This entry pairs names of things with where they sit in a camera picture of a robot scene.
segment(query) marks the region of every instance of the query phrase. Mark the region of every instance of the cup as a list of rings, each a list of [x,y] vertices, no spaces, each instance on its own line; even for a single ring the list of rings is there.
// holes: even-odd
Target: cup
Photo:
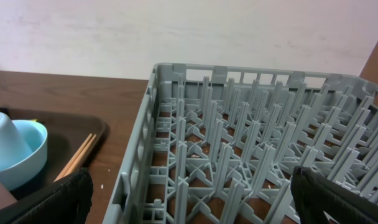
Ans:
[[[0,171],[17,164],[32,153],[11,119],[0,113]]]

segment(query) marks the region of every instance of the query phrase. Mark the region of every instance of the wooden table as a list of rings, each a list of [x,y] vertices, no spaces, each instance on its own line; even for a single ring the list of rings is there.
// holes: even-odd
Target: wooden table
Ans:
[[[107,140],[87,161],[94,183],[87,223],[103,220],[146,84],[147,80],[0,72],[0,107],[88,114],[109,125]]]

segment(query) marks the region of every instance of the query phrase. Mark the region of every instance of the dish rack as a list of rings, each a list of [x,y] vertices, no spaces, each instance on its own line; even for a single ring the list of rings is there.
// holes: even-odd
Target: dish rack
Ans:
[[[103,223],[300,223],[298,165],[378,204],[377,95],[349,75],[157,64]]]

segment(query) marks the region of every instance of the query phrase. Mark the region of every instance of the bowl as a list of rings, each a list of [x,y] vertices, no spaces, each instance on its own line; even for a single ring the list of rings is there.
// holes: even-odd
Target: bowl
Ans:
[[[32,150],[25,159],[0,171],[0,183],[14,190],[36,176],[47,161],[48,132],[44,125],[28,120],[12,121]]]

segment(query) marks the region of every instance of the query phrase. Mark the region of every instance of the plastic crate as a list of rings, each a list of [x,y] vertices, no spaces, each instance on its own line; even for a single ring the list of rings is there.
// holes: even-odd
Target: plastic crate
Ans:
[[[103,223],[299,223],[297,165],[378,204],[377,94],[349,75],[157,64]]]

